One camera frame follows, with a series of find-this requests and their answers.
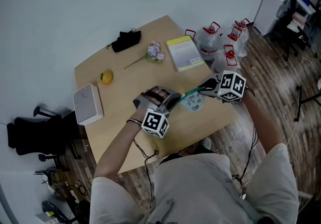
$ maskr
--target hand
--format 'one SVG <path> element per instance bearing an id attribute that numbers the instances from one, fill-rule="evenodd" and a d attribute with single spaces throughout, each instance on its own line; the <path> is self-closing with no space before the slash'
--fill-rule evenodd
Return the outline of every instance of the hand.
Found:
<path id="1" fill-rule="evenodd" d="M 166 98 L 167 96 L 169 96 L 169 94 L 167 92 L 160 90 L 158 86 L 153 87 L 151 89 L 151 91 L 154 93 L 157 93 L 158 95 L 160 95 L 163 98 Z M 159 106 L 161 104 L 161 102 L 159 102 L 155 98 L 152 98 L 147 95 L 143 95 L 143 96 L 146 99 L 148 99 L 149 101 L 151 101 L 152 103 L 156 104 L 157 106 Z M 131 118 L 142 122 L 145 118 L 146 112 L 147 112 L 147 107 L 145 105 L 140 104 L 138 106 L 136 112 L 131 116 Z"/>

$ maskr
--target black office chair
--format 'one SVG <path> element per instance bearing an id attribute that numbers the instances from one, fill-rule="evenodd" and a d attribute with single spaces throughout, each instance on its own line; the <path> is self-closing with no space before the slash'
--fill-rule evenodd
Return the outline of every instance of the black office chair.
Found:
<path id="1" fill-rule="evenodd" d="M 75 159 L 81 157 L 76 154 L 73 139 L 83 138 L 79 135 L 79 125 L 73 111 L 64 118 L 60 115 L 52 116 L 40 111 L 36 107 L 34 116 L 49 117 L 47 121 L 31 122 L 16 118 L 15 123 L 7 125 L 8 145 L 15 148 L 18 155 L 28 153 L 43 153 L 63 155 L 68 146 Z"/>
<path id="2" fill-rule="evenodd" d="M 298 33 L 287 28 L 287 25 L 289 25 L 293 19 L 292 15 L 296 11 L 296 1 L 297 0 L 291 0 L 290 7 L 284 13 L 283 17 L 280 18 L 275 28 L 275 31 L 281 35 L 281 40 L 286 44 L 285 61 L 288 61 L 290 48 L 292 48 L 294 51 L 294 56 L 298 56 L 298 51 L 296 50 L 294 44 L 297 44 L 301 50 L 304 50 L 306 46 L 311 47 L 307 34 L 299 26 L 297 27 L 299 30 Z"/>

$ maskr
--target sneaker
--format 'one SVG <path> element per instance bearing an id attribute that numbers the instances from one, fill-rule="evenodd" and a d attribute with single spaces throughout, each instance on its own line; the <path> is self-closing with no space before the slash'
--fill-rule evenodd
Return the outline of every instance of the sneaker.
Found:
<path id="1" fill-rule="evenodd" d="M 212 147 L 212 141 L 209 137 L 206 137 L 201 140 L 201 145 L 204 146 L 207 150 L 210 150 Z"/>

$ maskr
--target light blue object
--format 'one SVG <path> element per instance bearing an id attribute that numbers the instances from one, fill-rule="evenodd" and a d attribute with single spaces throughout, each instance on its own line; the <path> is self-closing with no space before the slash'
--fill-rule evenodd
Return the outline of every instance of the light blue object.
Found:
<path id="1" fill-rule="evenodd" d="M 205 96 L 199 94 L 197 91 L 191 92 L 185 95 L 180 103 L 188 110 L 188 111 L 198 111 L 203 107 L 205 101 Z"/>

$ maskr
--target white wall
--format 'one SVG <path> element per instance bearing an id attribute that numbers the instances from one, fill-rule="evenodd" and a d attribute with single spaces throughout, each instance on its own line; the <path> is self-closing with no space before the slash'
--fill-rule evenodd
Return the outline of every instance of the white wall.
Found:
<path id="1" fill-rule="evenodd" d="M 0 0 L 0 122 L 31 117 L 39 103 L 73 108 L 76 65 L 163 15 L 183 29 L 253 20 L 260 0 Z"/>

